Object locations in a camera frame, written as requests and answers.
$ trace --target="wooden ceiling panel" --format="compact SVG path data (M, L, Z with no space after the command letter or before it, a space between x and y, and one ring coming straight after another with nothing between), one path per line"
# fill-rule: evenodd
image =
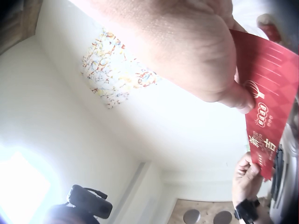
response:
M24 0L1 22L0 55L17 43L35 35L42 0Z

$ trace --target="fingernail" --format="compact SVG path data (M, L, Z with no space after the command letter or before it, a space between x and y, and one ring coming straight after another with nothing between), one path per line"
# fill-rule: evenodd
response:
M242 114L247 114L249 113L251 110L253 109L253 107L250 107L249 105L247 105L246 107L242 108L242 109L238 109L238 111Z

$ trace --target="colorful wall decoration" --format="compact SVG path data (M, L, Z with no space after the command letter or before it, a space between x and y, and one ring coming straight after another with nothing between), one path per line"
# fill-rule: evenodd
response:
M127 100L135 89L156 85L161 80L161 77L140 63L105 28L82 61L82 76L107 108L113 108Z

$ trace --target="gold lantern print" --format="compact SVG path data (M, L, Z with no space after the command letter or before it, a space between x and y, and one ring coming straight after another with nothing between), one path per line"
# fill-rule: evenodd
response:
M252 80L247 80L244 84L245 87L247 88L251 88L251 93L253 95L253 97L256 99L258 97L264 99L265 95L263 93L260 92L259 88L257 87L256 82L252 81Z

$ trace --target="white wall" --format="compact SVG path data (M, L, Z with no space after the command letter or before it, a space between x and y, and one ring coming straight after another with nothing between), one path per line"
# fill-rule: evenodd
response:
M166 80L111 110L102 105L80 75L82 56L100 29L68 0L44 0L36 29L44 51L90 112L124 147L162 169L233 167L248 141L244 115L233 108L202 102Z
M132 192L124 209L115 223L149 224L158 206L163 183L161 170L153 163L146 163L135 190Z
M0 56L0 74L0 145L49 163L61 195L55 203L79 184L117 206L139 162L77 100L35 36Z

